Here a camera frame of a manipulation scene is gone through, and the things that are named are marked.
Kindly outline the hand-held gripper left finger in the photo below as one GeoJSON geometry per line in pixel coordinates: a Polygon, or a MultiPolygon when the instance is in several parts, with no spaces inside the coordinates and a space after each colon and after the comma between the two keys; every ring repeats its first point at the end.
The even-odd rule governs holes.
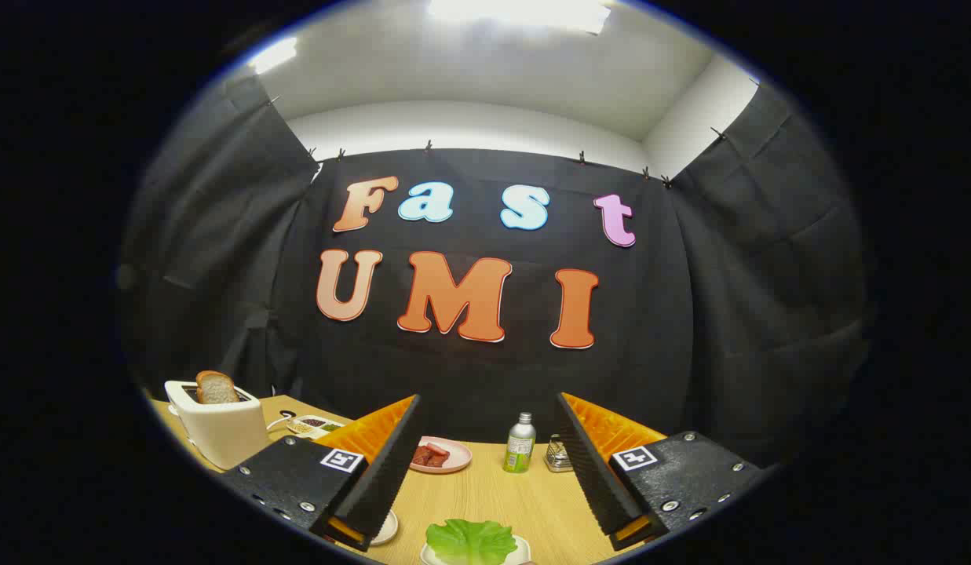
{"type": "Polygon", "coordinates": [[[223,472],[237,496],[300,530],[367,551],[422,437],[422,398],[409,397],[320,439],[287,436],[223,472]]]}

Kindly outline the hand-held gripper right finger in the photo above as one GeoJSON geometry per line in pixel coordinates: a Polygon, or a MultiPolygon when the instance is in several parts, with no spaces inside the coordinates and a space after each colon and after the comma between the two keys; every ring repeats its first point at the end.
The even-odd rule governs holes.
{"type": "Polygon", "coordinates": [[[700,432],[666,434],[578,396],[556,396],[557,434],[615,551],[685,530],[734,504],[761,469],[700,432]]]}

